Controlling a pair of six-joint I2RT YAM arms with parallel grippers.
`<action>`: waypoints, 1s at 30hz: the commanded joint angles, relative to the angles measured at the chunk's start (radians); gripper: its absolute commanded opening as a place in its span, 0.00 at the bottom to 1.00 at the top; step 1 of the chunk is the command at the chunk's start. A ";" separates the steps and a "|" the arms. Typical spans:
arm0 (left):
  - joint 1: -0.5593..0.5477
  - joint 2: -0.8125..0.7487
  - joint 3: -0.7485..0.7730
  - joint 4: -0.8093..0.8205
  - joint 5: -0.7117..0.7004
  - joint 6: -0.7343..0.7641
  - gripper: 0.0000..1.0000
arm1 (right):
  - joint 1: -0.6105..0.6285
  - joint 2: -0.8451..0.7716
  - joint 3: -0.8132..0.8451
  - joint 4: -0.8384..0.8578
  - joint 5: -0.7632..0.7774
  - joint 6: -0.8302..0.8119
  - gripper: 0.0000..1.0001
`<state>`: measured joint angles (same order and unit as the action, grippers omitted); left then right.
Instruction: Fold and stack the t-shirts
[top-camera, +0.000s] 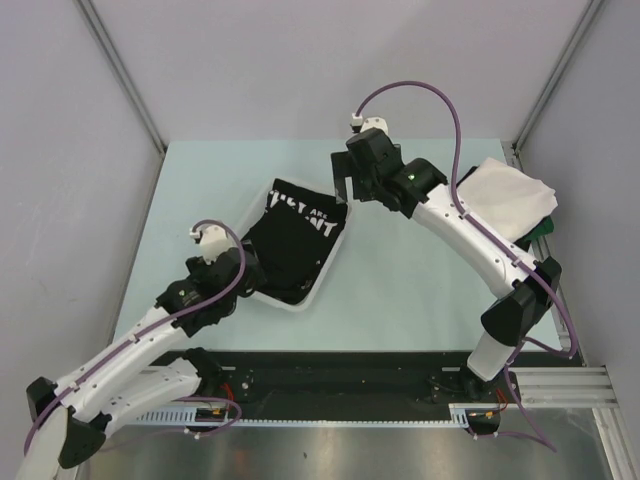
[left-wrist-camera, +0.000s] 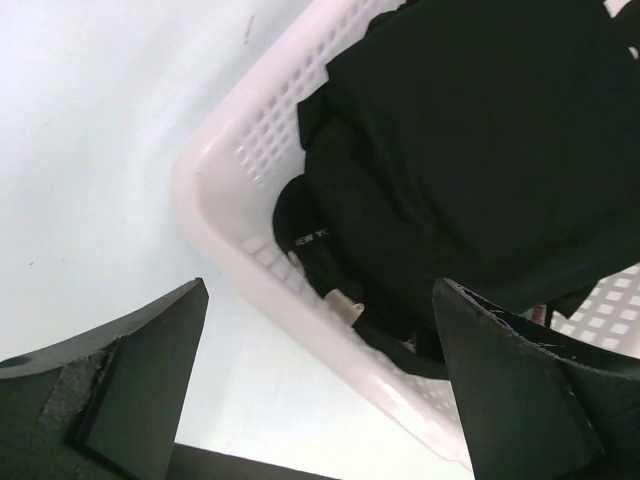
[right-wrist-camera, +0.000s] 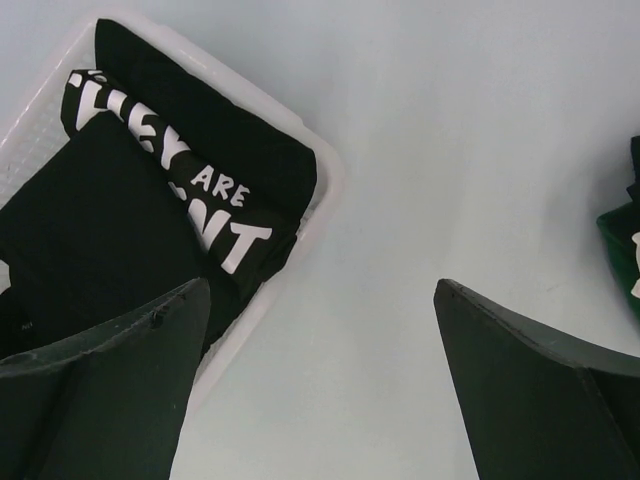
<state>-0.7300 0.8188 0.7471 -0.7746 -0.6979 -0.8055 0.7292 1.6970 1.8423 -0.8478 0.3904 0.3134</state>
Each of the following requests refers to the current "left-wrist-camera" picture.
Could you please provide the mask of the white plastic laundry basket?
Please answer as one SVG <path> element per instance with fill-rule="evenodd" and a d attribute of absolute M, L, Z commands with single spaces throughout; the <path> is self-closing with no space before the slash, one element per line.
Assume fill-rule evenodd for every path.
<path fill-rule="evenodd" d="M 472 469 L 449 373 L 444 380 L 411 375 L 370 347 L 291 264 L 272 228 L 279 194 L 304 170 L 298 105 L 376 16 L 406 2 L 312 3 L 206 121 L 172 188 L 188 235 L 264 315 L 436 453 Z M 541 309 L 526 317 L 440 280 L 639 361 L 639 260 L 600 279 L 572 315 L 554 313 L 548 325 Z"/>

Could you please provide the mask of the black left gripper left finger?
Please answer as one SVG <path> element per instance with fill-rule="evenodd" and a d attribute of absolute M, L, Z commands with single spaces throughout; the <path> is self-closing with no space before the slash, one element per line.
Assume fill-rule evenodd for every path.
<path fill-rule="evenodd" d="M 165 478 L 208 300 L 195 279 L 2 360 L 2 478 Z"/>

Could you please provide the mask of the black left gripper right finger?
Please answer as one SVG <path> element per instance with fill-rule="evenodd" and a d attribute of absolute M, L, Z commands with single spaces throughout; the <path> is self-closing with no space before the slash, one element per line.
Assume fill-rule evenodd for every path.
<path fill-rule="evenodd" d="M 476 478 L 638 478 L 638 359 L 446 280 L 433 306 Z"/>

